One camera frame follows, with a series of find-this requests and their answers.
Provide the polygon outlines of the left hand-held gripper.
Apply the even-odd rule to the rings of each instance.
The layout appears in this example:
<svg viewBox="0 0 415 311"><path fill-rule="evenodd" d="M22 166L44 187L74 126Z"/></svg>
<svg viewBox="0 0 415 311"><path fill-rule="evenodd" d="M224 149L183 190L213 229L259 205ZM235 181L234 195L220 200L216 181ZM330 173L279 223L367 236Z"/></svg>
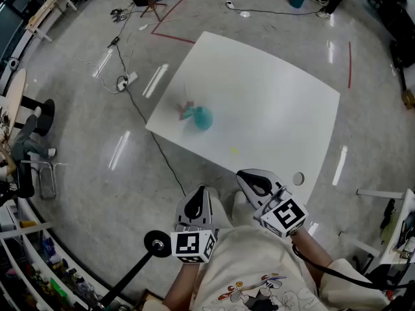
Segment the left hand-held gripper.
<svg viewBox="0 0 415 311"><path fill-rule="evenodd" d="M184 264L207 264L217 243L219 226L211 223L211 196L201 185L177 206L174 232L171 233L172 256ZM199 226L188 224L208 224Z"/></svg>

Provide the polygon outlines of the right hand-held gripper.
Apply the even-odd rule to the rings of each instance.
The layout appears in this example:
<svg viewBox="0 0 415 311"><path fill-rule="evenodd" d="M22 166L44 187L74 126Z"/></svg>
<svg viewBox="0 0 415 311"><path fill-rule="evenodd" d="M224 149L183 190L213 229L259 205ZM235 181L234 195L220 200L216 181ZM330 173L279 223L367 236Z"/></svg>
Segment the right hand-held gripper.
<svg viewBox="0 0 415 311"><path fill-rule="evenodd" d="M275 173L260 169L239 170L237 182L247 200L258 208L254 219L262 227L280 238L287 238L304 224L307 218L304 204L296 201L288 187L282 187L283 182Z"/></svg>

